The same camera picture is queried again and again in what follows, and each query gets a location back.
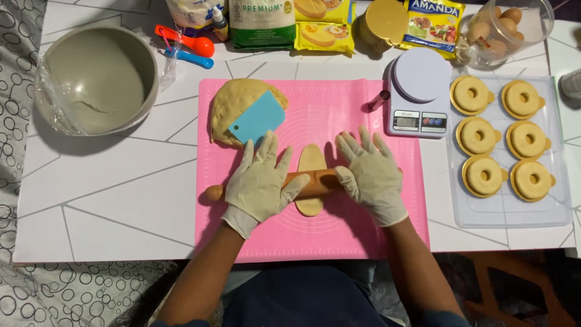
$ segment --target donut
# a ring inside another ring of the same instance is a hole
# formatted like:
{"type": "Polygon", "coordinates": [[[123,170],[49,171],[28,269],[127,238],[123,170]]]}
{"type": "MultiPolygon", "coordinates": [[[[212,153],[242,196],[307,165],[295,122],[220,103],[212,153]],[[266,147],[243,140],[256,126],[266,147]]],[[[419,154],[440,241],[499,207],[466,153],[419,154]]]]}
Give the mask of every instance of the donut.
{"type": "Polygon", "coordinates": [[[461,77],[452,95],[456,104],[467,112],[476,112],[488,105],[488,87],[474,76],[461,77]]]}
{"type": "Polygon", "coordinates": [[[545,150],[547,137],[535,123],[521,124],[510,133],[514,150],[524,158],[531,158],[545,150]]]}
{"type": "Polygon", "coordinates": [[[468,166],[466,180],[474,192],[487,196],[500,188],[503,174],[496,161],[491,158],[482,158],[468,166]]]}
{"type": "Polygon", "coordinates": [[[471,120],[464,124],[460,131],[460,141],[473,154],[487,153],[496,144],[494,129],[482,120],[471,120]]]}
{"type": "Polygon", "coordinates": [[[504,95],[507,109],[517,116],[528,116],[541,107],[537,90],[525,81],[509,86],[504,95]]]}
{"type": "Polygon", "coordinates": [[[519,165],[514,174],[518,192],[529,200],[544,197],[551,188],[551,174],[537,161],[519,165]]]}

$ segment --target uncooked donut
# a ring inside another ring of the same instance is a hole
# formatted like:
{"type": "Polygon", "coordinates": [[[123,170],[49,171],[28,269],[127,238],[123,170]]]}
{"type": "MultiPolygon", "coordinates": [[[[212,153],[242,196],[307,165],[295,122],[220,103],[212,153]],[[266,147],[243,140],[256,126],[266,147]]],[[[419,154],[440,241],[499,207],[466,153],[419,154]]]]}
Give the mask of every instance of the uncooked donut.
{"type": "Polygon", "coordinates": [[[460,131],[460,141],[473,154],[486,153],[496,144],[494,129],[481,120],[472,120],[464,124],[460,131]]]}
{"type": "Polygon", "coordinates": [[[285,95],[276,87],[261,80],[233,79],[224,83],[214,97],[210,142],[216,140],[228,145],[244,147],[228,130],[228,127],[268,90],[272,92],[282,109],[286,109],[289,102],[285,95]]]}
{"type": "Polygon", "coordinates": [[[488,105],[488,87],[474,76],[458,81],[454,87],[453,96],[456,104],[468,112],[476,112],[488,105]]]}
{"type": "MultiPolygon", "coordinates": [[[[300,153],[298,172],[308,172],[310,170],[326,169],[325,157],[318,145],[312,143],[307,145],[300,153]]],[[[323,200],[317,198],[305,198],[295,200],[296,208],[307,217],[313,217],[323,210],[323,200]]]]}
{"type": "Polygon", "coordinates": [[[544,197],[551,189],[551,174],[536,161],[523,163],[514,173],[517,190],[527,199],[544,197]]]}
{"type": "Polygon", "coordinates": [[[496,161],[482,158],[468,166],[466,180],[470,188],[483,196],[496,192],[503,182],[503,174],[496,161]]]}
{"type": "Polygon", "coordinates": [[[531,158],[544,151],[547,137],[543,130],[534,123],[515,127],[510,133],[512,147],[519,155],[531,158]]]}
{"type": "Polygon", "coordinates": [[[539,110],[539,93],[525,81],[510,86],[504,94],[507,109],[517,116],[528,116],[539,110]]]}

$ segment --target pink silicone baking mat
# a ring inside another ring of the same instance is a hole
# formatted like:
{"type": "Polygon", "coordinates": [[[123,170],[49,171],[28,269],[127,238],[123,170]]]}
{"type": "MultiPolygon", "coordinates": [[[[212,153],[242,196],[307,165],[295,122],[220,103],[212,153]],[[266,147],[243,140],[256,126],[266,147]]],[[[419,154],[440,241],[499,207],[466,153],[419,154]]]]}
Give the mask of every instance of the pink silicone baking mat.
{"type": "MultiPolygon", "coordinates": [[[[196,244],[205,244],[220,224],[227,204],[210,202],[203,195],[211,185],[226,185],[238,167],[242,151],[221,143],[210,144],[209,112],[218,89],[227,80],[200,82],[198,107],[198,174],[196,198],[196,244]]],[[[379,132],[404,172],[402,198],[421,239],[429,246],[424,179],[415,137],[387,136],[382,109],[368,113],[366,103],[382,89],[383,81],[266,81],[288,98],[286,119],[276,134],[279,151],[292,145],[289,171],[296,171],[300,153],[310,144],[319,145],[327,167],[345,165],[334,145],[342,130],[357,134],[359,125],[379,132]]],[[[315,217],[300,214],[294,203],[252,232],[236,262],[318,259],[386,258],[386,241],[369,213],[337,191],[326,197],[324,210],[315,217]]]]}

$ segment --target yellow packet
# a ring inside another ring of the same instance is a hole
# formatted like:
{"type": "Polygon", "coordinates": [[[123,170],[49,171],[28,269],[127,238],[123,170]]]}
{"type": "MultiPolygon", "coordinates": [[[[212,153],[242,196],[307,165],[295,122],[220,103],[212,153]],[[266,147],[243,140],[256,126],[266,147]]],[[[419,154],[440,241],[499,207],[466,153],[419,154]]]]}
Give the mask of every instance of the yellow packet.
{"type": "Polygon", "coordinates": [[[351,25],[333,23],[296,23],[295,49],[339,51],[354,54],[351,25]]]}
{"type": "Polygon", "coordinates": [[[456,58],[458,25],[466,5],[448,0],[406,0],[409,25],[399,49],[427,47],[446,59],[456,58]]]}
{"type": "Polygon", "coordinates": [[[297,22],[347,24],[349,0],[294,0],[297,22]]]}

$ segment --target white gloved hand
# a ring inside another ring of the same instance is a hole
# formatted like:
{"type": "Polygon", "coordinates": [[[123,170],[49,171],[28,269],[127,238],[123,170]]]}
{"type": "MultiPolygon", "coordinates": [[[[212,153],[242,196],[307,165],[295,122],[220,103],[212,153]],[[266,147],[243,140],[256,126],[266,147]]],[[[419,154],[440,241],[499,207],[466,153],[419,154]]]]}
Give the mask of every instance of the white gloved hand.
{"type": "Polygon", "coordinates": [[[264,135],[256,156],[253,155],[254,143],[249,140],[240,167],[226,186],[225,200],[229,206],[222,219],[246,240],[259,222],[279,214],[311,181],[309,175],[303,174],[281,190],[292,147],[286,148],[278,165],[277,148],[278,137],[271,131],[264,135]]]}
{"type": "Polygon", "coordinates": [[[378,133],[373,134],[373,144],[365,127],[359,127],[359,136],[363,147],[345,131],[335,138],[349,163],[349,168],[336,167],[335,174],[349,197],[368,209],[378,226],[392,226],[408,217],[400,195],[402,174],[378,133]]]}

